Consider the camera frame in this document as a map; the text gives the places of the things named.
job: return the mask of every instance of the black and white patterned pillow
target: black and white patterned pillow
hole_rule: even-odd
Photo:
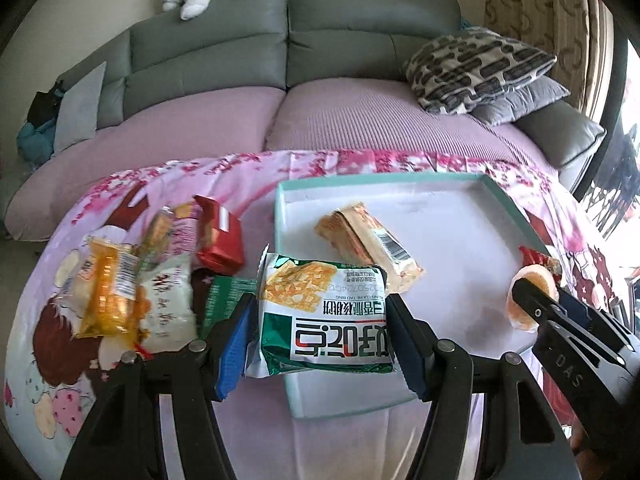
[[[473,27],[423,45],[406,79],[425,111],[465,114],[544,75],[556,56]]]

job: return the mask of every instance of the tray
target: tray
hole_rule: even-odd
[[[518,247],[548,251],[493,180],[484,174],[387,173],[283,182],[276,192],[276,251],[339,261],[314,227],[323,215],[357,201],[424,267],[425,275],[402,298],[438,337],[492,358],[533,345],[536,335],[514,330],[504,304],[522,265]],[[284,381],[297,418],[352,415],[415,399],[400,372],[307,370]]]

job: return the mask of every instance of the patterned curtain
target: patterned curtain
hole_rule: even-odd
[[[599,122],[609,89],[613,17],[601,0],[486,0],[484,25],[552,52],[565,100]]]

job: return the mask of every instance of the metal bolt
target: metal bolt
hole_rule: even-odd
[[[438,349],[442,352],[453,352],[456,349],[456,345],[449,339],[440,339],[438,341]]]
[[[194,354],[203,352],[207,349],[207,344],[202,339],[194,339],[189,343],[189,350]]]
[[[127,350],[120,356],[120,361],[126,365],[132,365],[136,362],[137,354],[133,350]]]
[[[504,360],[510,365],[519,365],[522,362],[522,357],[516,354],[516,352],[507,352],[504,355]]]

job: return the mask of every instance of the sofa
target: sofa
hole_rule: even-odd
[[[460,24],[456,0],[213,0],[188,22],[173,10],[136,23],[58,78],[71,88],[106,61],[98,131],[9,190],[4,224],[16,239],[46,240],[111,173],[263,150],[506,160],[573,189],[602,135],[568,105],[550,105],[523,129],[418,106],[404,63]],[[564,127],[551,135],[555,114]]]

